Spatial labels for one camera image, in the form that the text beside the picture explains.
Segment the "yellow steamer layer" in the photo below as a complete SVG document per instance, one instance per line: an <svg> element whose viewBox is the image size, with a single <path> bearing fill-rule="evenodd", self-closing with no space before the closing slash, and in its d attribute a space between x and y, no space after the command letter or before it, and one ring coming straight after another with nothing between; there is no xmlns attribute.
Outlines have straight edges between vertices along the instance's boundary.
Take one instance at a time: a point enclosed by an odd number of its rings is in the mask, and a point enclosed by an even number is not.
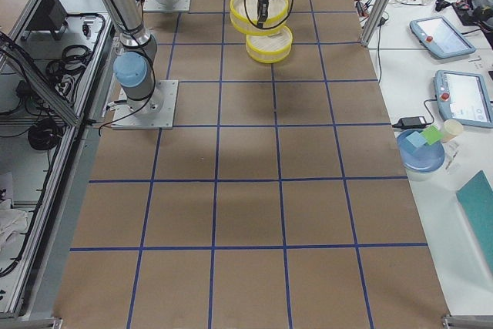
<svg viewBox="0 0 493 329"><path fill-rule="evenodd" d="M283 26L277 34L247 35L246 51L253 60L266 64L283 61L292 48L293 34Z"/></svg>
<svg viewBox="0 0 493 329"><path fill-rule="evenodd" d="M289 0L230 0L230 21L240 33L250 36L273 35L287 21Z"/></svg>

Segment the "blue teach pendant far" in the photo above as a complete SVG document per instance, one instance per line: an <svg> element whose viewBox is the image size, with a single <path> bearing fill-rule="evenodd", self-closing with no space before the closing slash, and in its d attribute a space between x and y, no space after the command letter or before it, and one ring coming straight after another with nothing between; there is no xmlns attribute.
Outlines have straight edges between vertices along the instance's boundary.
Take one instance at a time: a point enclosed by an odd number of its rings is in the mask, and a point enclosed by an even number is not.
<svg viewBox="0 0 493 329"><path fill-rule="evenodd" d="M410 21L418 41L437 59L470 55L476 48L445 17L436 16Z"/></svg>

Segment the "blue teach pendant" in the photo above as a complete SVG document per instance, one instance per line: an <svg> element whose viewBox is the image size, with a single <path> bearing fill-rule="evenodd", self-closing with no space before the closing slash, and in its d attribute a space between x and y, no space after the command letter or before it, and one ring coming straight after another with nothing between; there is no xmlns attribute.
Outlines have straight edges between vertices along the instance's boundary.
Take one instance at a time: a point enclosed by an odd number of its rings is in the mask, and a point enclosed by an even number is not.
<svg viewBox="0 0 493 329"><path fill-rule="evenodd" d="M443 120L492 128L492 107L482 75L438 70L434 76L438 110Z"/></svg>
<svg viewBox="0 0 493 329"><path fill-rule="evenodd" d="M437 59L470 55L476 48L445 17L436 16L410 21L418 41Z"/></svg>

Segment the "black power adapter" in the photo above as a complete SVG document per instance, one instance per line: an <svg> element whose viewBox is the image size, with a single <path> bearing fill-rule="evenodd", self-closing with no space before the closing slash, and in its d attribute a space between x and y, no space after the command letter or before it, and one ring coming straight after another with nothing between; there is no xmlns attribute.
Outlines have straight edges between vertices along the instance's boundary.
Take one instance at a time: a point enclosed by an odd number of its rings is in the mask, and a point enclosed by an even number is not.
<svg viewBox="0 0 493 329"><path fill-rule="evenodd" d="M423 116L408 116L400 118L393 127L396 129L423 129L428 122Z"/></svg>

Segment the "blue foam cube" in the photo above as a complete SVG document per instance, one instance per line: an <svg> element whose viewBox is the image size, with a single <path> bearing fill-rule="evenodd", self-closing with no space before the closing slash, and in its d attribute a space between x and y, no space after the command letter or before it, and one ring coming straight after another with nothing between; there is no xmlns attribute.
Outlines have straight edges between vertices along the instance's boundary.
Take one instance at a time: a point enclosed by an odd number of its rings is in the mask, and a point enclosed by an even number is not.
<svg viewBox="0 0 493 329"><path fill-rule="evenodd" d="M418 131L412 131L404 138L402 143L403 148L408 153L414 153L425 145L427 145L427 140Z"/></svg>

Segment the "green foam cube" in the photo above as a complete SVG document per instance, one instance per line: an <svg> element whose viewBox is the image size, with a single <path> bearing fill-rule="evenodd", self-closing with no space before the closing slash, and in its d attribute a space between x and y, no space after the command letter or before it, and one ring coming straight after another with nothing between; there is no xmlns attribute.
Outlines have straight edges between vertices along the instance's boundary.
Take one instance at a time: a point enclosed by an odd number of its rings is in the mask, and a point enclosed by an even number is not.
<svg viewBox="0 0 493 329"><path fill-rule="evenodd" d="M420 132L420 135L425 140L426 144L431 146L437 142L440 142L443 133L436 126L430 125Z"/></svg>

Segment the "blue teach pendant near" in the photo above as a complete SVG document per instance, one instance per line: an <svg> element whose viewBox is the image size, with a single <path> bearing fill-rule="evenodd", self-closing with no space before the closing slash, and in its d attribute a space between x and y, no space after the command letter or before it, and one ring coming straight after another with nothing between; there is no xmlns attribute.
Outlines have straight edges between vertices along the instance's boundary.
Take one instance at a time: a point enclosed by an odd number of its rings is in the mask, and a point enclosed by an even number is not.
<svg viewBox="0 0 493 329"><path fill-rule="evenodd" d="M482 75L438 70L434 76L438 110L443 120L492 128L492 107Z"/></svg>

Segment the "blue bowl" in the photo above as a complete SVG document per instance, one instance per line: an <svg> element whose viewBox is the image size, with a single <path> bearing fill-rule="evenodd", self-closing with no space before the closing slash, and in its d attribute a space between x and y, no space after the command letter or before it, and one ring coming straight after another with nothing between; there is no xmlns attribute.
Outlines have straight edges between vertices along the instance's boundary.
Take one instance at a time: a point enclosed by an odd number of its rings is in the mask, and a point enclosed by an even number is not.
<svg viewBox="0 0 493 329"><path fill-rule="evenodd" d="M441 142L431 146L425 145L414 153L408 153L402 146L404 138L412 131L421 132L421 129L408 129L397 136L397 145L401 154L404 166L408 170L417 173L432 173L438 170L445 159L445 151Z"/></svg>

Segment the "beige cup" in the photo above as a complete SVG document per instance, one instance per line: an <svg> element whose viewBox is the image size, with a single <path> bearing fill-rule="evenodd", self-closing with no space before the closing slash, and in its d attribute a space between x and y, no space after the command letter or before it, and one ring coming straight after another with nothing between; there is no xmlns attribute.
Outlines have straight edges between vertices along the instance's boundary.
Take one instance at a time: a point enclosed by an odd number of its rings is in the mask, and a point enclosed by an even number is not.
<svg viewBox="0 0 493 329"><path fill-rule="evenodd" d="M455 119L447 119L441 127L441 142L447 143L463 133L463 125Z"/></svg>

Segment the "teal board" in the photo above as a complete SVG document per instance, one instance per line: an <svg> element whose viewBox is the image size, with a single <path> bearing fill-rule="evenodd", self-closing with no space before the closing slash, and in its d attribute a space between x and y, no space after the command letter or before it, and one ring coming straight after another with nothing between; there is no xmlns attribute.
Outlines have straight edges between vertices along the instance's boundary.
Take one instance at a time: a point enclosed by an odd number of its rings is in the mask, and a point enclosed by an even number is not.
<svg viewBox="0 0 493 329"><path fill-rule="evenodd" d="M483 170L456 192L489 270L492 270L492 188Z"/></svg>

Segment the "crumpled white cloth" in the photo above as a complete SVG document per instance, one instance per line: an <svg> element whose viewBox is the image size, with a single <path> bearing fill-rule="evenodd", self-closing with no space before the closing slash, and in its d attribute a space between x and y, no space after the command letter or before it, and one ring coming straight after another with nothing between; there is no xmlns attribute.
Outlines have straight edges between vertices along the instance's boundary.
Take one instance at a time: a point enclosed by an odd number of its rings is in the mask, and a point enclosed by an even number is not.
<svg viewBox="0 0 493 329"><path fill-rule="evenodd" d="M1 250L28 229L28 213L14 208L14 186L11 172L1 175Z"/></svg>

